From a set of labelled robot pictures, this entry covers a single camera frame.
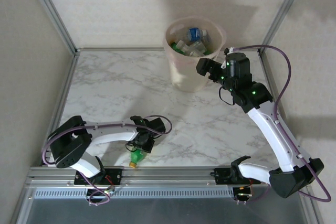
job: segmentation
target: white marble table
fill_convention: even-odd
[[[256,52],[246,52],[254,80],[266,84]],[[68,94],[62,123],[73,115],[87,121],[118,121],[132,115],[161,114],[173,131],[156,140],[139,166],[228,165],[243,156],[273,159],[267,141],[239,106],[218,97],[219,85],[186,93],[172,87],[163,51],[84,51]],[[231,101],[222,91],[223,99]],[[125,142],[88,148],[103,165],[128,166]]]

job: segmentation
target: clear plastic bottle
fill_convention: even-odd
[[[184,52],[185,55],[191,56],[191,57],[202,57],[204,54],[202,54],[197,49],[190,48],[186,43],[183,41],[179,41],[176,44],[176,48]]]
[[[201,38],[207,36],[206,30],[201,30],[197,27],[182,28],[175,32],[175,42],[182,40],[185,43],[198,41]]]
[[[200,40],[192,43],[189,47],[191,49],[196,49],[196,50],[200,51],[203,54],[207,51],[205,45]]]

